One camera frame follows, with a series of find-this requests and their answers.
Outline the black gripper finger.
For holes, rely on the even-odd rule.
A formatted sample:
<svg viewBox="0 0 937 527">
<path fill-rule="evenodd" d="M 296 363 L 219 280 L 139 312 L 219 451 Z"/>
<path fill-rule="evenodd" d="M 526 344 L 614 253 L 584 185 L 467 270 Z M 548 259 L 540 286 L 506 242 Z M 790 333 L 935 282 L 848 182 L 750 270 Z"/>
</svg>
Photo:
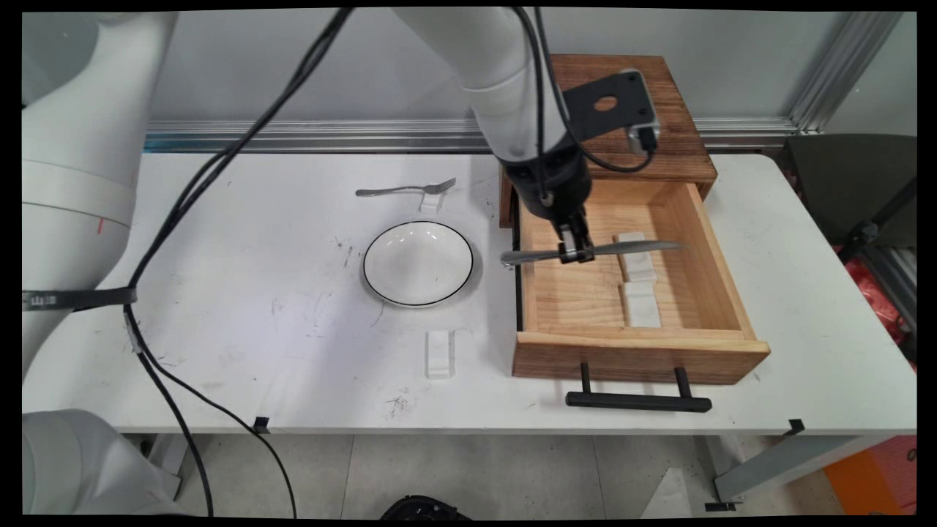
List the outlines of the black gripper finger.
<svg viewBox="0 0 937 527">
<path fill-rule="evenodd" d="M 579 253 L 575 249 L 575 243 L 571 234 L 571 223 L 559 227 L 559 260 L 563 264 L 588 263 L 595 260 L 594 247 L 593 253 Z"/>
<path fill-rule="evenodd" d="M 590 238 L 588 220 L 586 220 L 586 211 L 579 208 L 571 214 L 571 234 L 575 249 L 579 253 L 593 253 L 593 242 Z"/>
</svg>

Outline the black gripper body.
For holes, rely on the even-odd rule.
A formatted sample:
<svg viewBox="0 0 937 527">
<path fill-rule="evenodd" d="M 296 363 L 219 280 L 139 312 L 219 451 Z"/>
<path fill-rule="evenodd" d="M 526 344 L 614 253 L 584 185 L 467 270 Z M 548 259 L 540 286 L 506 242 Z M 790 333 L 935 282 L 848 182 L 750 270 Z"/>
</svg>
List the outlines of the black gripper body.
<svg viewBox="0 0 937 527">
<path fill-rule="evenodd" d="M 592 183 L 582 151 L 553 150 L 538 160 L 506 161 L 505 171 L 534 216 L 550 223 L 583 221 Z"/>
</svg>

